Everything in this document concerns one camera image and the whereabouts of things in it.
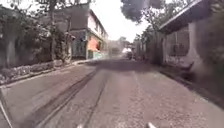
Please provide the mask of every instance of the road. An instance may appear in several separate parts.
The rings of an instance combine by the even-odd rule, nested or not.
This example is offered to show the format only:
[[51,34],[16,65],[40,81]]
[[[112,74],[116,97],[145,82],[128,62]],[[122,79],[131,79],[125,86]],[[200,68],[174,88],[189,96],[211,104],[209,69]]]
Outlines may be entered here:
[[157,72],[129,60],[100,64],[95,76],[42,128],[223,128],[224,110]]

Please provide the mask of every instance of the foliage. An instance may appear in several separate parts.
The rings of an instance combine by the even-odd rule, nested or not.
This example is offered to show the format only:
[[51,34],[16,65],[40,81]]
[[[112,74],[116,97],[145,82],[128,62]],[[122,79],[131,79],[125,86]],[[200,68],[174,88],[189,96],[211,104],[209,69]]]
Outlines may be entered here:
[[148,0],[148,3],[144,0],[121,1],[123,3],[121,10],[127,19],[140,23],[144,18],[150,24],[140,36],[140,40],[146,46],[146,56],[153,63],[160,64],[163,58],[163,35],[158,32],[159,26],[177,14],[191,0],[173,0],[170,3],[166,3],[165,0]]

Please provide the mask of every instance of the wall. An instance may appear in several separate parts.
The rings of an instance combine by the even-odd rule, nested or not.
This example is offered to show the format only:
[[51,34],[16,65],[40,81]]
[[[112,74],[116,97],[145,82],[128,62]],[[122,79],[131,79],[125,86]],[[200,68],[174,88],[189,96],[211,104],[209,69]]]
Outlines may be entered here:
[[87,32],[86,30],[71,31],[71,34],[76,38],[72,42],[72,57],[73,58],[86,58],[87,47]]
[[90,28],[90,30],[92,30],[99,37],[107,38],[102,26],[96,21],[96,19],[91,15],[91,13],[89,13],[88,17],[88,28]]
[[187,60],[190,49],[189,39],[188,26],[166,35],[163,41],[164,61],[180,65],[189,63],[189,60]]

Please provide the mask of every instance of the building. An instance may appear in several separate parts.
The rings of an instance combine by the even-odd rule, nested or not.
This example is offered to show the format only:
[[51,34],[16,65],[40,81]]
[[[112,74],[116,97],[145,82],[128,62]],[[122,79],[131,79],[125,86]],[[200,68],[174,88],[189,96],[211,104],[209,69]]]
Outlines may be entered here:
[[56,10],[55,22],[60,30],[75,37],[71,45],[73,58],[95,59],[104,54],[108,34],[89,3]]
[[191,71],[198,76],[209,73],[202,53],[205,47],[202,35],[210,33],[211,29],[205,27],[211,25],[212,18],[210,0],[195,0],[161,25],[160,32],[165,35],[164,63],[183,67],[193,64]]

